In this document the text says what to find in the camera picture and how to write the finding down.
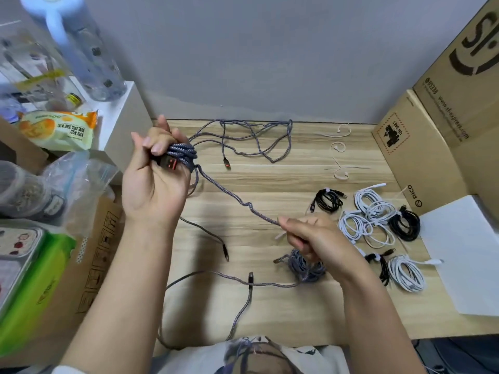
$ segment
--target hand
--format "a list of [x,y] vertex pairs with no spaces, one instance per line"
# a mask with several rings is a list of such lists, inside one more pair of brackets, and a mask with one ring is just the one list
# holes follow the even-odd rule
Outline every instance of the hand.
[[149,152],[161,156],[177,142],[187,143],[179,129],[170,130],[163,115],[146,138],[132,132],[134,153],[123,175],[123,208],[127,221],[146,228],[173,232],[184,208],[191,180],[191,173],[180,162],[175,170],[164,170],[151,161]]
[[288,242],[307,262],[321,260],[336,281],[350,279],[363,270],[372,273],[364,257],[340,231],[337,221],[327,214],[309,214],[299,219],[280,216],[278,220],[287,232]]

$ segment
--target gray wall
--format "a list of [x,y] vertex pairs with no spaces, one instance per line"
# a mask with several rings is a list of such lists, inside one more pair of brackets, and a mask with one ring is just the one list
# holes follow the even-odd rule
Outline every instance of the gray wall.
[[152,115],[377,123],[486,0],[87,1]]

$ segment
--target food container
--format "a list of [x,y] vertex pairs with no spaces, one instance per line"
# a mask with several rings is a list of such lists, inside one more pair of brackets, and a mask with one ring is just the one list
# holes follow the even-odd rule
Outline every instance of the food container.
[[0,213],[50,223],[65,208],[64,197],[43,178],[21,167],[0,161]]
[[0,320],[38,257],[44,237],[42,228],[4,227],[0,223]]

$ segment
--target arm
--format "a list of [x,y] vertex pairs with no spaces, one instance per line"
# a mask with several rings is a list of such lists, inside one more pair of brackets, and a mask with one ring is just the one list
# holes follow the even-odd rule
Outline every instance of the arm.
[[170,271],[173,234],[184,207],[190,173],[150,162],[187,138],[164,118],[142,139],[123,176],[125,229],[109,273],[61,364],[88,373],[148,372]]
[[424,374],[390,295],[369,264],[326,214],[279,218],[307,260],[321,259],[343,290],[356,374]]

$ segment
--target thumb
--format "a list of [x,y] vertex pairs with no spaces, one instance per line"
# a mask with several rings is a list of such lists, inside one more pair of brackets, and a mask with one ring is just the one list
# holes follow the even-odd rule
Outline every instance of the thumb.
[[313,230],[313,226],[311,224],[302,222],[298,219],[286,218],[284,216],[280,216],[278,221],[284,231],[301,237],[303,240],[310,240]]
[[149,154],[148,150],[142,146],[144,139],[138,133],[132,132],[132,140],[134,149],[128,168],[131,170],[138,170],[149,163]]

